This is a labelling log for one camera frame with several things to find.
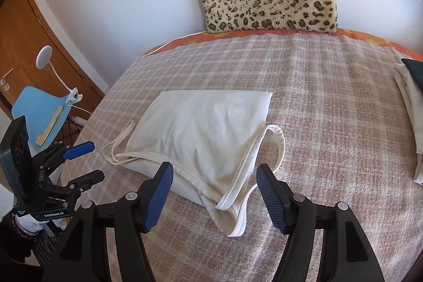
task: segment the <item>black camera device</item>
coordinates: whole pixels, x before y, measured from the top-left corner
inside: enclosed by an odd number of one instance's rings
[[[67,159],[92,152],[94,148],[91,141],[75,147],[59,142],[31,157],[25,116],[13,120],[0,143],[0,165],[17,199],[13,212],[17,216],[31,214],[37,221],[72,216],[81,193],[102,182],[103,172],[84,174],[67,186],[54,185],[49,176]]]

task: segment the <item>bracelet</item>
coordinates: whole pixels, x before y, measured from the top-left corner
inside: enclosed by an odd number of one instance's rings
[[[25,239],[30,239],[30,240],[34,240],[36,236],[38,236],[38,233],[32,233],[30,231],[27,231],[26,229],[24,229],[23,227],[21,227],[19,225],[19,223],[16,221],[15,219],[15,214],[12,214],[12,224],[13,227],[15,228],[15,230],[20,234],[21,237],[25,238]]]

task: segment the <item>orange bed sheet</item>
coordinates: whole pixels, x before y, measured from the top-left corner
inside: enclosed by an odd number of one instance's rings
[[[158,54],[161,52],[165,52],[167,50],[174,49],[176,47],[190,45],[193,43],[209,42],[209,41],[214,41],[219,39],[243,38],[248,35],[263,35],[263,34],[275,34],[275,35],[316,34],[316,35],[330,35],[330,36],[347,36],[351,39],[367,41],[381,47],[393,47],[398,52],[404,55],[407,55],[412,59],[423,61],[423,54],[420,54],[414,50],[408,49],[407,47],[403,47],[395,42],[382,39],[377,36],[373,36],[367,33],[362,33],[360,31],[348,30],[348,29],[338,29],[335,33],[317,33],[317,32],[310,32],[310,31],[288,30],[288,29],[287,30],[238,30],[238,31],[230,31],[226,33],[217,33],[217,34],[204,32],[204,33],[194,34],[186,38],[175,39],[160,49],[158,48],[161,47],[162,45],[157,46],[155,48],[148,50],[144,54],[144,56],[151,55],[151,54]]]

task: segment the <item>lamp head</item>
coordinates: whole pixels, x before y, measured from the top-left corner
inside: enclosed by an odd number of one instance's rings
[[[42,70],[50,61],[52,57],[53,49],[50,46],[44,46],[41,48],[40,52],[37,55],[37,60],[35,61],[35,65],[39,70]]]

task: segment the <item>white glove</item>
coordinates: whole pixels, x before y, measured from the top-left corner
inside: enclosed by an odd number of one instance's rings
[[[31,233],[37,233],[39,231],[41,231],[43,229],[43,227],[41,226],[42,223],[46,223],[49,222],[50,220],[47,221],[41,221],[38,222],[37,220],[35,220],[31,214],[27,214],[25,216],[15,216],[15,220],[16,222],[20,225],[20,227],[22,227],[23,229],[25,229],[28,232]],[[54,224],[57,227],[60,227],[61,229],[65,229],[67,222],[65,219],[57,219],[57,220],[52,220],[54,222]]]

